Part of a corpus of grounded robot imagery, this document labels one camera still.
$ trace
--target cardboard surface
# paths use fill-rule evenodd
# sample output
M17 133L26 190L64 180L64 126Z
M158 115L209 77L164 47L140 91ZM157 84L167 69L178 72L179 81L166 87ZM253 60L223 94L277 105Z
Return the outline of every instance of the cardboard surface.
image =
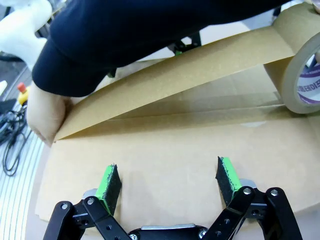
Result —
M292 21L311 8L295 9ZM123 187L115 217L124 229L208 227L223 208L217 156L230 157L239 177L261 191L283 188L295 213L319 205L320 116L284 107L261 65L296 47L273 27L258 29L162 61L80 102L52 146L36 214L48 221L57 202L76 204L116 163Z

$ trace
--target screw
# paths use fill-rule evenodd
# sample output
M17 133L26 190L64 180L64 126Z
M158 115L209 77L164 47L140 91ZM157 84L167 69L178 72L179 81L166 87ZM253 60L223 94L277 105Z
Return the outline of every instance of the screw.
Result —
M61 208L62 208L63 210L65 210L67 207L68 207L68 204L66 204L66 203L62 204L62 206L61 206Z
M251 194L251 189L246 187L245 189L243 189L243 193L245 195L249 195L249 194Z
M89 205L91 205L91 204L93 204L94 203L94 199L93 198L89 198L89 200L87 201L87 203L89 204Z
M277 196L278 195L278 191L275 190L275 189L271 190L271 195L274 196L274 197Z
M206 235L207 232L208 232L208 229L206 229L206 228L200 229L199 235L198 235L199 238L202 239L204 237L204 235Z
M132 240L138 240L138 236L135 234L130 234L129 236Z

